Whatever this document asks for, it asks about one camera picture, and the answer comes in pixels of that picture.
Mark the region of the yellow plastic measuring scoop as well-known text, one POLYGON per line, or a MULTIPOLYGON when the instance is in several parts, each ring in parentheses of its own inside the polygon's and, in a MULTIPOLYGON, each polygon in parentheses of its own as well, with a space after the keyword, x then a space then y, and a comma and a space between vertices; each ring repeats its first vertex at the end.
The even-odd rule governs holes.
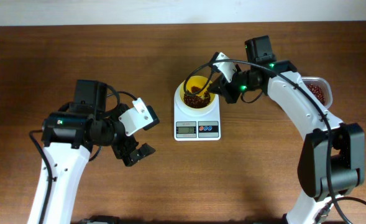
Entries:
POLYGON ((210 101, 211 101, 211 94, 210 94, 208 91, 203 91, 203 92, 202 92, 202 95, 200 96, 200 98, 201 98, 203 101, 208 101, 208 102, 210 102, 210 101))

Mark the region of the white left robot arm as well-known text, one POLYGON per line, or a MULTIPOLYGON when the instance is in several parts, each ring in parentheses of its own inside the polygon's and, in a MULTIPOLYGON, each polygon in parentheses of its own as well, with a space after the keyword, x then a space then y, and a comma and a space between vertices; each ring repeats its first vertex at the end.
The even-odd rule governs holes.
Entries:
POLYGON ((93 147, 111 147, 117 159, 131 167, 153 154, 147 143, 134 137, 138 130, 149 130, 160 120, 151 106, 134 98, 133 106, 117 102, 106 109, 108 92, 120 92, 95 80, 78 80, 74 99, 44 119, 38 131, 42 138, 31 141, 41 158, 41 171, 29 223, 70 223, 81 176, 96 156, 93 147))

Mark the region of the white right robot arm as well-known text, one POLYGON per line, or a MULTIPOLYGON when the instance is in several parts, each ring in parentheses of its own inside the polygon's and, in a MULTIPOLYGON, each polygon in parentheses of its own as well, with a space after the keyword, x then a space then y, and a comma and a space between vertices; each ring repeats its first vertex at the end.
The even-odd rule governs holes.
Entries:
POLYGON ((304 144, 297 174, 301 193, 283 223, 322 223, 343 196, 365 180, 365 133, 345 124, 307 88, 289 60, 277 60, 269 36, 245 41, 250 70, 239 60, 216 52, 209 67, 221 73, 208 88, 236 103, 245 92, 261 90, 276 102, 298 129, 304 144))

